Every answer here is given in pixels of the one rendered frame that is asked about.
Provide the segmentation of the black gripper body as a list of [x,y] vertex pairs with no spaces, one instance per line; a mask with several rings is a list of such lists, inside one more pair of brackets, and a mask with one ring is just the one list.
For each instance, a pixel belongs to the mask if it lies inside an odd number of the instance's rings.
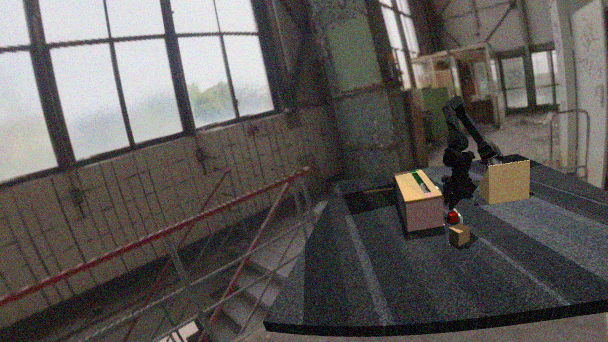
[[466,187],[461,187],[465,177],[469,177],[470,174],[468,174],[468,171],[460,169],[458,167],[452,167],[452,175],[448,176],[448,175],[444,175],[441,178],[441,182],[445,183],[445,185],[452,187],[452,193],[455,196],[459,196],[465,199],[470,199],[471,198],[471,192],[470,190],[468,190],[468,188]]

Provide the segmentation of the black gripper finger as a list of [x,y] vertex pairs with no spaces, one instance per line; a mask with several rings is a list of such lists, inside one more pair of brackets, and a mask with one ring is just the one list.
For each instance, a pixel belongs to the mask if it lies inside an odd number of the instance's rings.
[[449,210],[452,211],[455,207],[455,205],[458,203],[458,201],[465,199],[459,196],[455,196],[451,191],[450,191],[450,201],[449,201]]
[[452,188],[452,187],[449,187],[449,186],[447,186],[447,185],[445,185],[445,184],[443,184],[443,186],[444,186],[444,190],[443,190],[443,192],[444,192],[444,200],[445,200],[445,205],[447,205],[447,203],[448,203],[448,202],[449,202],[449,200],[450,200],[450,191],[452,192],[453,188]]

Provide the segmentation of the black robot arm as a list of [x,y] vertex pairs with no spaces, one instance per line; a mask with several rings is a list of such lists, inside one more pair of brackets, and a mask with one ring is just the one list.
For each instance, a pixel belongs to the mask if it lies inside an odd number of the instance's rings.
[[[474,152],[461,152],[467,149],[469,141],[466,136],[461,133],[460,124],[465,126],[467,131],[471,134],[472,138],[477,143],[477,152],[482,159],[483,164],[489,166],[501,164],[503,154],[500,149],[493,143],[493,141],[485,138],[480,129],[476,126],[476,123],[471,119],[467,113],[466,104],[461,96],[455,95],[452,99],[445,103],[442,108],[442,112],[445,115],[446,123],[449,130],[449,136],[447,137],[448,148],[444,151],[443,163],[446,167],[458,167],[460,169],[469,171],[472,159],[475,159]],[[496,155],[495,157],[493,157]],[[490,159],[493,157],[492,159]],[[487,160],[488,159],[488,160]],[[474,192],[478,187],[472,182],[470,177],[465,177],[461,187],[466,187],[470,192]]]

